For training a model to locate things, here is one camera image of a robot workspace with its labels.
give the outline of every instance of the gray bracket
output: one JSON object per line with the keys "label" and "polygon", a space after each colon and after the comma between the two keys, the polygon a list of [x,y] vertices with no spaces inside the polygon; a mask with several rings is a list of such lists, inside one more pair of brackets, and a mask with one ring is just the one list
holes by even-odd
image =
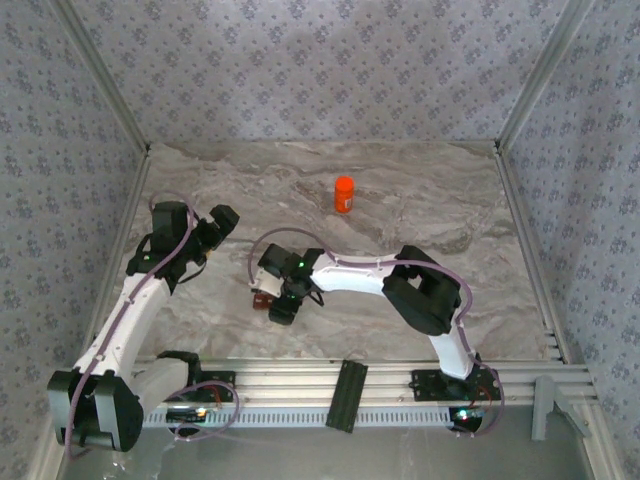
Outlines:
{"label": "gray bracket", "polygon": [[567,397],[562,394],[560,387],[556,385],[553,378],[549,375],[542,375],[536,378],[531,440],[541,441],[545,439],[547,433],[547,415],[553,411],[556,405],[583,437],[591,436],[591,431],[587,423],[578,416],[578,413],[571,406]]}

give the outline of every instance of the marble floor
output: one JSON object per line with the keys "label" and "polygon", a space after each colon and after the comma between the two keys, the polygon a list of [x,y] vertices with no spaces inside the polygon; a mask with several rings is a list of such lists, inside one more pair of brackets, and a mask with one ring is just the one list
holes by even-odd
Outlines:
{"label": "marble floor", "polygon": [[[153,192],[188,194],[200,214],[229,204],[240,223],[204,273],[178,288],[160,311],[141,355],[173,349],[205,358],[436,358],[428,339],[383,297],[333,292],[323,308],[305,302],[290,327],[253,310],[246,273],[253,240],[272,228],[296,226],[320,235],[339,253],[388,254],[404,244],[422,248],[470,283],[475,298],[465,326],[485,359],[547,357],[542,318],[497,167],[482,149],[403,142],[159,144],[152,146],[150,165],[114,303],[126,261],[150,231],[147,201]],[[342,174],[356,181],[348,215],[333,209],[333,182]],[[294,234],[272,241],[299,252],[315,246]]]}

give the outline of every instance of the small orange container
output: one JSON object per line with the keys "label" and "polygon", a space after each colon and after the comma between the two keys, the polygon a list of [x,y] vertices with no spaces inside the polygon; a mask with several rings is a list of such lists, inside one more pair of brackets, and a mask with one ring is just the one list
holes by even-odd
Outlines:
{"label": "small orange container", "polygon": [[356,183],[351,177],[338,177],[336,180],[335,205],[336,212],[349,213],[353,208],[353,192]]}

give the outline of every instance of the wall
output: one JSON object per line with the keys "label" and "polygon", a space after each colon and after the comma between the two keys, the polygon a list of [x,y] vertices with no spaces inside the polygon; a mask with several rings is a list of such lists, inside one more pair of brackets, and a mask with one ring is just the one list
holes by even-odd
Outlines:
{"label": "wall", "polygon": [[640,6],[597,0],[510,154],[567,337],[640,478]]}
{"label": "wall", "polygon": [[565,0],[76,0],[151,141],[498,136]]}
{"label": "wall", "polygon": [[0,5],[0,478],[22,478],[46,382],[79,353],[140,153],[44,1]]}

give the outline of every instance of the enclosure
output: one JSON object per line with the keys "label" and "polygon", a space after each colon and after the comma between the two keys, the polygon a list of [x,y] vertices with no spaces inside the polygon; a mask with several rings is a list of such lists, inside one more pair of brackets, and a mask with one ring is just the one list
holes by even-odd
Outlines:
{"label": "enclosure", "polygon": [[[61,463],[46,383],[113,308],[149,232],[150,196],[177,190],[201,213],[231,205],[240,222],[160,311],[141,364],[167,349],[207,361],[433,362],[382,297],[330,293],[288,328],[251,305],[247,255],[272,228],[310,230],[347,255],[411,244],[471,285],[465,328],[485,360],[531,372],[588,365],[590,377],[575,373],[586,378],[575,402],[596,440],[554,418],[571,452],[553,457],[550,443],[531,458],[558,474],[575,462],[576,478],[640,478],[635,2],[30,0],[5,2],[2,18],[0,477],[54,478],[62,465],[58,478],[89,478],[86,462]],[[347,215],[332,203],[340,175],[356,182]],[[519,427],[477,451],[524,442],[524,397],[507,408]],[[308,468],[351,478],[341,452],[400,444],[388,472],[374,468],[381,478],[443,475],[436,459],[414,460],[433,444],[443,458],[454,451],[445,433],[363,429],[333,453],[329,441],[326,464]],[[141,448],[164,448],[156,434]],[[258,443],[221,443],[229,478],[233,458],[268,455],[260,432],[238,435]],[[314,434],[291,435],[304,449]],[[247,466],[246,478],[300,468],[286,448],[273,471]],[[149,468],[224,464],[206,451],[169,452]],[[131,467],[135,450],[119,474],[93,455],[96,478],[151,474]]]}

